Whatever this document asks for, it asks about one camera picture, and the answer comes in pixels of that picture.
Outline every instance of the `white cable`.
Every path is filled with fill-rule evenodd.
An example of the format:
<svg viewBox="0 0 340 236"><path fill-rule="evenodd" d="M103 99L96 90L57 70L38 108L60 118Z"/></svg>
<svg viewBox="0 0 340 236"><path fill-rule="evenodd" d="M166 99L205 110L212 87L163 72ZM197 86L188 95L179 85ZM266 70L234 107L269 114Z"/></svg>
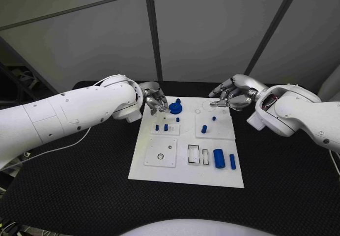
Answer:
<svg viewBox="0 0 340 236"><path fill-rule="evenodd" d="M340 175L340 171L339 171L339 167L338 167L338 164L336 164L336 161L335 161L335 158L333 158L333 154L332 154L332 150L331 151L331 156L332 156L332 160L333 160L333 163L335 163L335 167L336 167L336 170L339 172L339 175Z"/></svg>
<svg viewBox="0 0 340 236"><path fill-rule="evenodd" d="M6 230L15 223L17 223L17 222L11 223L11 224L5 227L5 229L2 230L2 233L5 232L5 230Z"/></svg>
<svg viewBox="0 0 340 236"><path fill-rule="evenodd" d="M107 80L110 77L107 77L106 79L100 80L93 86L99 85L104 80Z"/></svg>
<svg viewBox="0 0 340 236"><path fill-rule="evenodd" d="M86 138L86 136L87 136L90 130L91 130L91 127L89 128L87 133L86 133L84 137L81 138L81 140ZM42 155L47 154L47 153L54 152L54 151L60 151L60 150L63 150L63 149L67 149L67 148L73 147L74 145L77 145L77 144L81 142L81 140L80 140L76 144L73 144L73 145L70 145L70 146L65 146L65 147L61 147L61 148L58 148L58 149L55 149L55 150L47 151L47 152L41 153L40 155L34 156L31 159L18 162L17 164L14 164L14 165L9 166L9 167L2 168L2 169L0 169L0 172L5 171L5 170L8 170L9 168L18 166L19 164L25 163L27 161L32 160L34 158L42 156Z"/></svg>

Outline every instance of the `blue object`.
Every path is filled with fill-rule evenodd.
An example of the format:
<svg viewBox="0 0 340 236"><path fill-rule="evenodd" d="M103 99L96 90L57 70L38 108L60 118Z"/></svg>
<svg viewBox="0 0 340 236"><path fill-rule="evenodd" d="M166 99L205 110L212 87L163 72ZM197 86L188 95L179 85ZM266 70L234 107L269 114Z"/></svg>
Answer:
<svg viewBox="0 0 340 236"><path fill-rule="evenodd" d="M207 132L208 132L208 126L204 125L204 127L202 127L202 133L205 134Z"/></svg>
<svg viewBox="0 0 340 236"><path fill-rule="evenodd" d="M223 149L215 149L214 150L214 158L215 158L215 167L218 169L225 168L225 157L224 157Z"/></svg>
<svg viewBox="0 0 340 236"><path fill-rule="evenodd" d="M230 156L231 156L231 166L233 166L233 170L235 170L235 169L237 169L235 156L234 156L234 154L231 154Z"/></svg>
<svg viewBox="0 0 340 236"><path fill-rule="evenodd" d="M182 112L182 104L179 98L176 99L176 102L171 104L169 109L172 114L179 114Z"/></svg>

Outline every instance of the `black mat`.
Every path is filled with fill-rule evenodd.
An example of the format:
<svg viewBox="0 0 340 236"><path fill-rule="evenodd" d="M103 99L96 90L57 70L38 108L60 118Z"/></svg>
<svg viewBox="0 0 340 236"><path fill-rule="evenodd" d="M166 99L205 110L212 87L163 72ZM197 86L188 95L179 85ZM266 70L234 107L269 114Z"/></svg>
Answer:
<svg viewBox="0 0 340 236"><path fill-rule="evenodd" d="M217 85L162 83L166 95L192 97L207 97ZM280 236L339 236L340 181L329 152L303 131L290 138L269 128L259 132L247 123L253 112L253 106L231 111L246 189L129 180L140 121L110 119L76 147L27 163L0 201L0 216L78 236L119 235L175 218L225 221Z"/></svg>

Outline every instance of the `peg board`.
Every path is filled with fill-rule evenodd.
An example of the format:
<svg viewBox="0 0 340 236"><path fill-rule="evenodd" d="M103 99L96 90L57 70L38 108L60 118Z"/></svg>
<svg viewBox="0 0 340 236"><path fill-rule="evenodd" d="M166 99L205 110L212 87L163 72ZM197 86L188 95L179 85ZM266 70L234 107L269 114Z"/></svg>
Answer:
<svg viewBox="0 0 340 236"><path fill-rule="evenodd" d="M178 98L184 106L178 115L158 112L152 116L146 105L129 178L244 188L230 108L210 106L211 102L220 100L217 98L168 97L169 104ZM165 131L165 124L169 125L169 131ZM204 124L208 126L207 134L201 132ZM198 165L189 164L189 145L199 146ZM210 165L204 165L205 149L210 151ZM215 149L224 150L224 169L215 167ZM235 155L235 170L231 169L230 154Z"/></svg>

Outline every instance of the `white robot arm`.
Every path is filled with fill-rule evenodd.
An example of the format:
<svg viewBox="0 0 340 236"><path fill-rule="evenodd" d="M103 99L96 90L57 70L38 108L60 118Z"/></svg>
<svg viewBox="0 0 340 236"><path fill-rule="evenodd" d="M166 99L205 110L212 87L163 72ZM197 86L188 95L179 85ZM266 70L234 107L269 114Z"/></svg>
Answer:
<svg viewBox="0 0 340 236"><path fill-rule="evenodd" d="M221 93L212 107L241 110L256 102L256 112L248 123L261 130L266 126L290 137L303 129L316 144L340 152L340 102L322 102L316 94L299 85L269 88L247 75L235 75L211 92Z"/></svg>
<svg viewBox="0 0 340 236"><path fill-rule="evenodd" d="M110 76L100 86L65 92L41 101L0 110L0 168L24 152L114 119L142 118L143 100L169 112L158 82L138 84L123 75Z"/></svg>

